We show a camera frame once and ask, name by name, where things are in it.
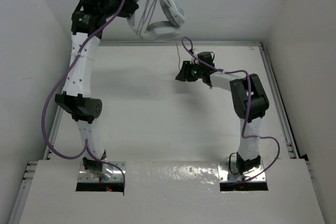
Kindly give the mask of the white grey headphones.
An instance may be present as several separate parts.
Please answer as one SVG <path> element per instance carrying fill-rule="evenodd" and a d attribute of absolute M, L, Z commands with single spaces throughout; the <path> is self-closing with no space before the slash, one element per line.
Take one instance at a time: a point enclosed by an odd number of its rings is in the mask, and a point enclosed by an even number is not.
<path fill-rule="evenodd" d="M 160 3 L 166 20 L 151 22 L 156 4 Z M 185 14 L 178 0 L 146 0 L 139 23 L 135 23 L 135 13 L 127 18 L 128 25 L 135 34 L 145 40 L 166 40 L 178 37 L 185 23 Z"/>

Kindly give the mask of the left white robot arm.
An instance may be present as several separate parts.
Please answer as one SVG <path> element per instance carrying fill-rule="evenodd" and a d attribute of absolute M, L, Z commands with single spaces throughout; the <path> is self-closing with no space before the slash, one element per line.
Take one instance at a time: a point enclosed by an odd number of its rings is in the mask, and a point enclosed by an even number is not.
<path fill-rule="evenodd" d="M 80 0 L 71 17 L 72 56 L 62 92 L 55 102 L 76 122 L 84 146 L 84 168 L 108 181 L 118 170 L 109 164 L 101 144 L 98 117 L 102 101 L 91 96 L 91 74 L 105 27 L 116 17 L 138 9 L 134 0 Z"/>

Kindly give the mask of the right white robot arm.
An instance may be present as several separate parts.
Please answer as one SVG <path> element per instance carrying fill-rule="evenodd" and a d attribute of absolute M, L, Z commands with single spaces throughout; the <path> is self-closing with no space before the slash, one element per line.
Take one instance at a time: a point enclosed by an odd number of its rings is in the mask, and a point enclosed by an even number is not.
<path fill-rule="evenodd" d="M 211 88 L 221 88 L 231 93 L 233 107 L 240 119 L 240 143 L 236 152 L 236 167 L 243 174 L 261 163 L 259 152 L 261 119 L 269 109 L 269 100 L 257 74 L 245 70 L 224 71 L 215 68 L 209 51 L 197 55 L 188 53 L 191 60 L 183 61 L 175 77 L 181 82 L 202 80 Z"/>

